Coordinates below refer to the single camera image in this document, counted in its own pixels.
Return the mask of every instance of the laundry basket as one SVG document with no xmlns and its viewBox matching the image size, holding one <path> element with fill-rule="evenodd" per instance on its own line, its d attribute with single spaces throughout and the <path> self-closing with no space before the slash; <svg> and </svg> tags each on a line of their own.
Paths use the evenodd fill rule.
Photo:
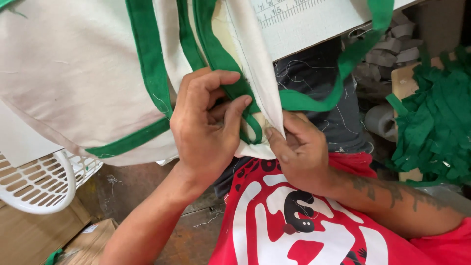
<svg viewBox="0 0 471 265">
<path fill-rule="evenodd" d="M 52 214 L 67 207 L 102 165 L 64 149 L 14 168 L 0 152 L 0 199 L 30 214 Z"/>
</svg>

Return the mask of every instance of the cardboard box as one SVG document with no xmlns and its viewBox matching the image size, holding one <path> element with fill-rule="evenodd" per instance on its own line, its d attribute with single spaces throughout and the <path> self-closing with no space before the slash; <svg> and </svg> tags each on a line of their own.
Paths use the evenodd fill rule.
<svg viewBox="0 0 471 265">
<path fill-rule="evenodd" d="M 90 222 L 78 198 L 51 215 L 32 215 L 0 201 L 0 265 L 40 265 Z"/>
<path fill-rule="evenodd" d="M 85 228 L 69 242 L 57 265 L 98 265 L 103 249 L 117 227 L 111 218 Z"/>
</svg>

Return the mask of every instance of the finger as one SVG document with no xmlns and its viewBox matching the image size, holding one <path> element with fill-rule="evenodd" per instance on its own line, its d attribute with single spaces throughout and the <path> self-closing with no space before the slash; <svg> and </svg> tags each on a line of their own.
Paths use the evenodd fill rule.
<svg viewBox="0 0 471 265">
<path fill-rule="evenodd" d="M 252 102 L 252 97 L 249 95 L 240 96 L 233 100 L 224 115 L 224 134 L 236 135 L 239 137 L 240 122 L 242 120 L 242 113 L 245 108 Z"/>
<path fill-rule="evenodd" d="M 265 134 L 270 143 L 270 148 L 280 163 L 287 164 L 296 158 L 296 153 L 288 146 L 288 142 L 275 128 L 267 128 Z"/>
<path fill-rule="evenodd" d="M 209 111 L 208 115 L 210 115 L 216 122 L 222 121 L 230 103 L 230 101 L 227 101 L 215 106 L 212 110 Z"/>
<path fill-rule="evenodd" d="M 211 91 L 210 97 L 209 97 L 209 103 L 206 109 L 211 109 L 216 101 L 220 98 L 223 98 L 225 96 L 224 90 L 222 88 L 217 88 L 216 90 Z"/>
<path fill-rule="evenodd" d="M 183 77 L 183 79 L 181 80 L 178 95 L 177 95 L 177 103 L 175 105 L 175 110 L 182 108 L 180 106 L 185 104 L 185 99 L 187 98 L 187 92 L 188 92 L 188 85 L 190 84 L 190 81 L 200 76 L 209 74 L 209 73 L 211 73 L 211 68 L 205 67 L 205 68 L 198 69 L 192 73 L 189 73 Z"/>
<path fill-rule="evenodd" d="M 296 136 L 300 144 L 310 142 L 313 134 L 318 131 L 310 122 L 306 122 L 296 114 L 287 111 L 283 111 L 283 125 L 290 133 Z"/>
<path fill-rule="evenodd" d="M 185 99 L 186 111 L 191 113 L 206 112 L 210 100 L 210 92 L 216 90 L 221 85 L 234 84 L 239 78 L 240 74 L 238 72 L 216 70 L 191 80 L 188 83 L 187 97 Z"/>
</svg>

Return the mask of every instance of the person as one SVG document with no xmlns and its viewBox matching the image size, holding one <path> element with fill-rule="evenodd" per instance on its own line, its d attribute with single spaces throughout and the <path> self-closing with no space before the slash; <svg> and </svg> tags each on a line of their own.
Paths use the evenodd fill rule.
<svg viewBox="0 0 471 265">
<path fill-rule="evenodd" d="M 213 105 L 220 86 L 239 78 L 208 68 L 183 78 L 170 120 L 180 161 L 118 227 L 101 265 L 152 264 L 185 207 L 225 170 L 252 99 Z M 284 111 L 283 118 L 286 139 L 266 130 L 277 159 L 254 158 L 235 172 L 210 265 L 469 263 L 471 219 L 376 179 L 371 159 L 332 156 L 323 132 L 303 114 Z"/>
</svg>

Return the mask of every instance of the right hand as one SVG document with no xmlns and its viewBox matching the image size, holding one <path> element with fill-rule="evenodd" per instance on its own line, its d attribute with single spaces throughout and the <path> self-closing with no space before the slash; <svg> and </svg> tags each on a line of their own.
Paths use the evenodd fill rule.
<svg viewBox="0 0 471 265">
<path fill-rule="evenodd" d="M 329 166 L 325 135 L 302 113 L 283 111 L 286 140 L 275 128 L 266 135 L 281 171 L 294 187 L 319 196 L 328 196 L 337 185 L 337 177 Z"/>
</svg>

